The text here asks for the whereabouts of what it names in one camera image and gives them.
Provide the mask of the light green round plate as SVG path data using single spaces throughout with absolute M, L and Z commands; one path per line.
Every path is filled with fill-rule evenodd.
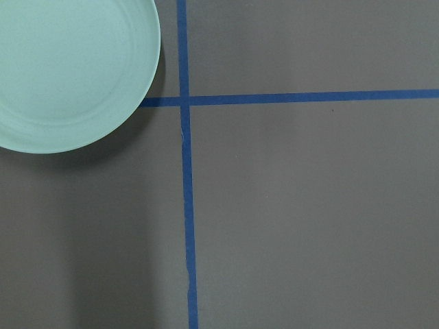
M 1 146 L 71 151 L 141 105 L 161 52 L 153 1 L 2 1 Z

